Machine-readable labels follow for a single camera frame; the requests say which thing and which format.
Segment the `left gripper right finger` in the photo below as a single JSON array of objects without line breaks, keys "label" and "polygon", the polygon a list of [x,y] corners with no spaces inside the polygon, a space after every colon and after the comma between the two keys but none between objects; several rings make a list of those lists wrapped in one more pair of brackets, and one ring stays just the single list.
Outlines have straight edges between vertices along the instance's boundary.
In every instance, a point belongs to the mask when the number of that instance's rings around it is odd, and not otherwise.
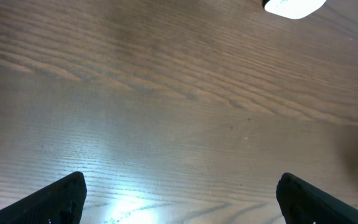
[{"label": "left gripper right finger", "polygon": [[288,172],[277,184],[276,198],[287,224],[358,224],[358,209]]}]

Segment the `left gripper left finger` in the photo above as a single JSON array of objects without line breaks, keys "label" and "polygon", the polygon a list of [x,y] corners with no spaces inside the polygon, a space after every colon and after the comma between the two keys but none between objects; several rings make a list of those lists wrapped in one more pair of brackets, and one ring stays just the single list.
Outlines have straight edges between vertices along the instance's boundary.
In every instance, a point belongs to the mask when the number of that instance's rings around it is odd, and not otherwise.
[{"label": "left gripper left finger", "polygon": [[82,172],[64,178],[0,210],[0,224],[79,224],[87,189]]}]

